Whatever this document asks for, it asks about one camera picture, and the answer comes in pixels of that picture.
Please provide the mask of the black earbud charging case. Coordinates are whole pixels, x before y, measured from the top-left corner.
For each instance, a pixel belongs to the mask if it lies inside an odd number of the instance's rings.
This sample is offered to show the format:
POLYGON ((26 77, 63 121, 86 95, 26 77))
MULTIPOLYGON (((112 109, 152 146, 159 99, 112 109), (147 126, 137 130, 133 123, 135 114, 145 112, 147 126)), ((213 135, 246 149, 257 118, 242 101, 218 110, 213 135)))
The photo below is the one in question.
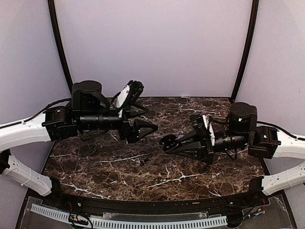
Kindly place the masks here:
POLYGON ((160 139, 159 145, 162 146, 163 152, 169 152, 179 145, 179 140, 176 135, 169 134, 160 139))

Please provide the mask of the black wireless earbud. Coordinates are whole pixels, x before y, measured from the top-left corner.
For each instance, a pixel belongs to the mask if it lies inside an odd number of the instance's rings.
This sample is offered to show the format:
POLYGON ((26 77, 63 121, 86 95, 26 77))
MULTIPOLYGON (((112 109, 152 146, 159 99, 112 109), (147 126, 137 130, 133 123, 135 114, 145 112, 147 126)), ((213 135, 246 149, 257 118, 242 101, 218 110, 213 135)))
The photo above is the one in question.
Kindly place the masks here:
POLYGON ((150 161, 149 159, 144 159, 140 161, 140 166, 144 166, 148 161, 150 161))

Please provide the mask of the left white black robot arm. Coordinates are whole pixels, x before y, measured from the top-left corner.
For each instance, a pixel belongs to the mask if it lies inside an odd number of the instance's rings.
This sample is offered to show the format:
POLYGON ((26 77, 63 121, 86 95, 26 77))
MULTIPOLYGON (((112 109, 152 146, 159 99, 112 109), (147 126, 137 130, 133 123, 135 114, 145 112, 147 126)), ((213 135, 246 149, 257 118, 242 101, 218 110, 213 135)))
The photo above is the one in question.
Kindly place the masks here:
POLYGON ((148 109, 137 103, 144 86, 129 81, 111 101, 102 94, 102 84, 87 80, 72 86, 71 98, 53 102, 32 117, 0 127, 0 173, 41 196, 57 208, 67 204, 59 180, 37 173, 20 162, 11 148, 37 142, 55 142, 89 131, 116 130, 129 144, 158 130, 139 119, 148 109))

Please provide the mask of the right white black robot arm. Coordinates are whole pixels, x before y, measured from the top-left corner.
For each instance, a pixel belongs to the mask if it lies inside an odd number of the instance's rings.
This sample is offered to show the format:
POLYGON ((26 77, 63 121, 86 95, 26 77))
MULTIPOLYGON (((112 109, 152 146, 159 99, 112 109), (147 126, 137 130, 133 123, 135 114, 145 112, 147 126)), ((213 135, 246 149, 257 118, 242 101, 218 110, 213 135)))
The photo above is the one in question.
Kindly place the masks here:
POLYGON ((184 156, 206 164, 213 162, 214 154, 230 150, 232 160, 237 150, 247 149, 256 158, 305 158, 305 137, 293 135, 274 124, 257 120, 257 108, 244 102, 233 103, 224 122, 204 114, 190 116, 193 130, 181 137, 173 134, 163 137, 159 144, 163 152, 184 156))

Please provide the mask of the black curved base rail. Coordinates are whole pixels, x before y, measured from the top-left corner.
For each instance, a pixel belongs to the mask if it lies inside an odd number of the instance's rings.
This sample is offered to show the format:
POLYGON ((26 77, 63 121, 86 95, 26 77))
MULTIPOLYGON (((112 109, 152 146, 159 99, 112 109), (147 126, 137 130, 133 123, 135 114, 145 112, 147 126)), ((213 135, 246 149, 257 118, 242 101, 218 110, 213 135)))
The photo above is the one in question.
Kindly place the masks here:
POLYGON ((72 204, 73 211, 91 215, 103 213, 123 214, 184 214, 208 212, 233 213, 245 208, 267 206, 268 197, 262 194, 241 193, 225 197, 186 200, 186 201, 119 201, 99 198, 88 198, 70 194, 62 195, 64 202, 60 209, 68 209, 72 204))

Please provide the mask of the left black frame post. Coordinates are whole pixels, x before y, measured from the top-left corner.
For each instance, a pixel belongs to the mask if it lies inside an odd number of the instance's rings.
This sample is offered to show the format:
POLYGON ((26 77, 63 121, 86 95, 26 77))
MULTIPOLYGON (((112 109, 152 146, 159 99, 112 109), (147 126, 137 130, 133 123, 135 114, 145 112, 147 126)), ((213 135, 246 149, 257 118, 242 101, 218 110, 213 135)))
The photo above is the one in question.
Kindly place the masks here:
POLYGON ((56 48, 57 48, 57 53, 58 53, 59 60, 61 63, 61 68, 63 70, 64 78, 65 78, 66 84, 68 86, 70 95, 72 95, 73 80, 72 80, 71 72, 69 69, 66 53, 64 50, 64 45, 62 42, 55 1, 47 0, 47 3, 48 3, 48 9, 49 9, 49 16, 50 16, 50 20, 51 20, 51 27, 52 27, 52 31, 53 31, 56 48))

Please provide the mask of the black frame post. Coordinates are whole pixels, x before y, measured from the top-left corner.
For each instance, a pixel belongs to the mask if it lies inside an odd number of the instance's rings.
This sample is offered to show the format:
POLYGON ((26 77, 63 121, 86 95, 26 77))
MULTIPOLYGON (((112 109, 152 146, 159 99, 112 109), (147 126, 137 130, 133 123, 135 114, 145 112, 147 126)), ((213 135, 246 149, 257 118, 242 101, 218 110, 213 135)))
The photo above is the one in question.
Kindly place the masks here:
POLYGON ((253 36, 254 36, 254 30, 255 30, 256 19, 257 19, 257 14, 258 14, 258 7, 259 7, 259 0, 253 0, 252 6, 251 6, 250 18, 249 18, 249 25, 248 25, 248 29, 247 29, 245 44, 244 44, 244 50, 243 50, 243 54, 241 57, 241 62, 240 62, 240 66, 239 66, 236 80, 234 83, 234 87, 233 87, 231 96, 229 98, 230 103, 234 103, 236 101, 240 87, 241 87, 241 83, 243 80, 243 76, 244 76, 244 72, 246 69, 246 65, 247 65, 247 61, 248 61, 248 57, 249 57, 250 49, 251 49, 251 45, 252 45, 252 40, 253 40, 253 36))
POLYGON ((50 16, 50 20, 51 20, 51 27, 52 27, 52 31, 53 31, 56 48, 57 48, 57 53, 58 53, 59 60, 61 63, 61 68, 63 70, 64 78, 65 78, 66 84, 68 86, 70 95, 72 95, 73 80, 72 80, 71 72, 69 69, 66 53, 64 50, 64 45, 62 42, 55 1, 47 0, 47 3, 48 3, 48 9, 49 9, 49 16, 50 16))

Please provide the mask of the right black frame post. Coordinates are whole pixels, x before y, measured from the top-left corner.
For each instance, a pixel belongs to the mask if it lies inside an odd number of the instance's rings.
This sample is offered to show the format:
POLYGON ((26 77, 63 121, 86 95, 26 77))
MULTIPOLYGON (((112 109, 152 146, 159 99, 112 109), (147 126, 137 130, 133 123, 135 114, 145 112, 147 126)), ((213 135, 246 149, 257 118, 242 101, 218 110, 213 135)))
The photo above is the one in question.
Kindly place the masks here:
POLYGON ((233 87, 231 96, 229 98, 230 103, 234 103, 236 101, 240 87, 241 87, 241 83, 243 80, 243 76, 244 76, 244 72, 246 69, 246 65, 247 65, 247 61, 248 61, 248 57, 249 57, 250 49, 251 49, 251 45, 252 45, 252 40, 253 40, 253 36, 254 36, 254 30, 255 30, 256 19, 257 19, 257 14, 258 14, 258 7, 259 7, 259 0, 253 0, 252 6, 251 6, 250 18, 249 18, 249 25, 248 25, 248 29, 247 29, 245 44, 244 44, 244 50, 243 50, 243 54, 241 57, 241 62, 240 62, 240 66, 239 66, 236 80, 234 83, 234 87, 233 87))

